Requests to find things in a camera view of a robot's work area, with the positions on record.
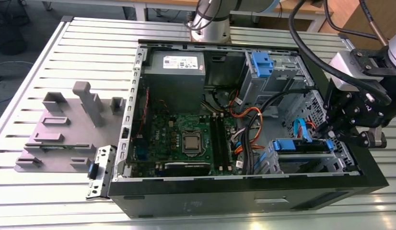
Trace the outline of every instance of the open computer tower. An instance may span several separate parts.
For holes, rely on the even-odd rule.
[[[143,218],[312,210],[385,187],[368,149],[314,137],[328,84],[294,48],[141,40],[119,145],[97,151],[87,198]],[[257,112],[233,117],[306,88],[254,126]],[[249,165],[241,130],[260,127]]]

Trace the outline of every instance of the metal screw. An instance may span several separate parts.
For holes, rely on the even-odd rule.
[[[366,96],[369,102],[374,102],[376,101],[376,99],[373,98],[373,96],[369,93],[366,93],[365,96]]]
[[[328,132],[328,136],[329,136],[330,138],[333,138],[333,137],[336,136],[336,134],[334,134],[332,131],[329,131],[329,132]]]

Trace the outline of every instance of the power supply label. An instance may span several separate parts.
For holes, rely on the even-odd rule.
[[[164,69],[199,69],[197,57],[165,56]]]

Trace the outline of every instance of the silver metal panel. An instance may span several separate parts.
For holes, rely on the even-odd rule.
[[[65,97],[76,98],[67,92],[76,80],[85,79],[101,99],[112,95],[125,98],[132,78],[128,67],[136,55],[136,45],[129,44],[136,44],[137,39],[189,40],[181,24],[85,18],[75,18],[72,23],[75,26],[60,24],[0,120],[0,228],[127,230],[129,225],[140,230],[337,230],[341,223],[346,229],[396,229],[396,119],[382,130],[390,137],[389,147],[372,150],[390,186],[316,211],[131,220],[111,201],[85,202],[87,174],[17,173],[15,161],[40,119],[47,92],[57,89]],[[326,62],[346,49],[334,35],[301,33],[301,37]],[[76,39],[91,41],[75,43]],[[289,33],[276,30],[232,27],[232,41],[294,47]]]

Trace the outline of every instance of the ram slot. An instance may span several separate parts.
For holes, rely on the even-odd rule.
[[[225,128],[224,128],[224,123],[222,123],[222,117],[217,117],[217,140],[218,140],[218,148],[220,148],[220,155],[221,155],[221,165],[222,165],[222,170],[228,170],[230,166],[230,161],[229,161],[229,152],[228,152],[228,146],[226,146],[226,137],[225,137]]]
[[[220,170],[222,166],[222,159],[220,154],[220,146],[218,146],[218,135],[217,135],[217,122],[216,117],[210,117],[210,139],[212,139],[212,152],[213,152],[213,165],[214,169]]]

